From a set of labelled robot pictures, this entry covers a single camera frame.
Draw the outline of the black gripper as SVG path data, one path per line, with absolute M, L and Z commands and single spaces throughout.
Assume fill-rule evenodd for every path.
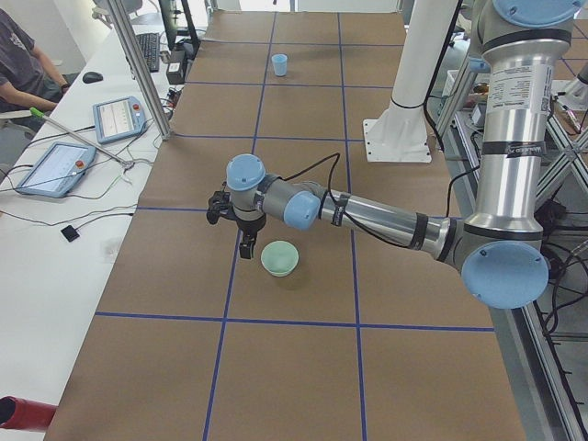
M 238 229 L 243 233 L 239 243 L 239 254 L 242 259 L 251 260 L 254 258 L 254 246 L 257 234 L 266 226 L 266 215 L 262 213 L 254 220 L 236 220 Z

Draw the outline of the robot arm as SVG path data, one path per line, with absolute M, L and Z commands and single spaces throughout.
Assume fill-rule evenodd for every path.
M 362 198 L 300 175 L 268 173 L 250 153 L 226 168 L 221 215 L 253 254 L 268 218 L 305 231 L 315 221 L 364 232 L 388 245 L 421 251 L 455 268 L 468 292 L 497 309 L 536 300 L 548 284 L 534 212 L 557 60 L 569 49 L 579 1 L 477 1 L 468 59 L 490 71 L 490 92 L 472 213 L 430 216 Z

